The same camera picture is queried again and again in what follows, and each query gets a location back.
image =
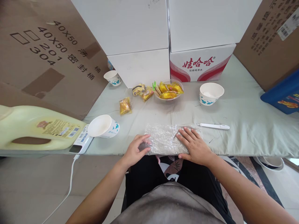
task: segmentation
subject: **cardboard box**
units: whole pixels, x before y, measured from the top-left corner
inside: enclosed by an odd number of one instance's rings
[[[168,48],[166,0],[72,0],[107,55]]]
[[[169,50],[160,49],[108,56],[127,88],[169,80]]]
[[[240,42],[262,0],[170,0],[171,52]]]
[[[109,69],[71,1],[3,1],[0,20],[0,104],[41,106],[83,119]]]
[[[265,91],[299,68],[299,29],[283,30],[288,18],[299,21],[298,6],[298,0],[263,0],[234,51]]]
[[[170,53],[170,75],[180,82],[218,80],[236,44]]]

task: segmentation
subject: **forearm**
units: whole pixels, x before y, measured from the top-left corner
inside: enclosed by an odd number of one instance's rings
[[[214,156],[207,167],[227,190],[248,223],[298,223],[254,183]]]
[[[109,213],[126,171],[127,167],[119,160],[82,201],[66,224],[102,223]]]

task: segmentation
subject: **finger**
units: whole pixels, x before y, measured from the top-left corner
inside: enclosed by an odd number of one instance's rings
[[[191,161],[191,155],[188,155],[188,154],[179,154],[178,156],[180,159],[185,159],[185,160],[189,160]]]
[[[150,135],[140,135],[136,140],[138,144],[141,144],[143,142],[143,140],[145,140],[146,138],[149,138]]]
[[[144,150],[142,150],[141,152],[139,152],[138,155],[139,155],[140,159],[142,157],[144,157],[149,151],[150,151],[150,147],[145,148]]]
[[[142,135],[136,135],[134,140],[138,139],[140,136],[142,136]]]
[[[189,130],[189,128],[184,127],[185,132],[187,132],[188,135],[194,140],[197,140],[197,137]]]
[[[144,139],[143,142],[146,143],[146,144],[148,144],[148,145],[151,145],[151,144],[152,144],[152,142],[151,142],[149,139],[147,139],[147,138]]]
[[[200,135],[194,129],[191,129],[191,131],[195,135],[195,137],[197,137],[198,139],[202,140],[202,138],[200,137]]]
[[[182,134],[182,136],[185,137],[185,139],[187,139],[189,142],[192,142],[193,139],[187,134],[187,132],[185,132],[183,129],[179,129],[178,131]]]
[[[185,145],[187,146],[189,144],[188,140],[185,139],[183,136],[176,134],[177,138]]]

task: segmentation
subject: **glass bowl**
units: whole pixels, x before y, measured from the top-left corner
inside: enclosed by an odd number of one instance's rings
[[[174,79],[168,79],[168,80],[164,80],[162,81],[164,84],[172,84],[173,82],[176,82],[177,84],[179,84],[179,86],[182,88],[182,90],[184,91],[184,86],[181,82],[174,80]],[[181,96],[181,94],[179,94],[177,97],[173,98],[173,99],[161,99],[160,97],[158,97],[156,94],[154,94],[156,98],[158,98],[159,100],[163,100],[163,101],[170,101],[170,100],[175,100],[177,98],[179,98]]]

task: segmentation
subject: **barcode label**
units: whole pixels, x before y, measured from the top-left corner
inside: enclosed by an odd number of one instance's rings
[[[70,137],[70,138],[73,137],[76,133],[77,133],[77,132],[72,132],[72,133],[69,135],[69,137]]]
[[[299,7],[278,29],[277,34],[284,41],[299,26]]]
[[[285,37],[287,37],[289,34],[287,33],[287,31],[286,31],[286,29],[285,28],[281,28],[281,32],[283,33],[283,35],[285,36]]]

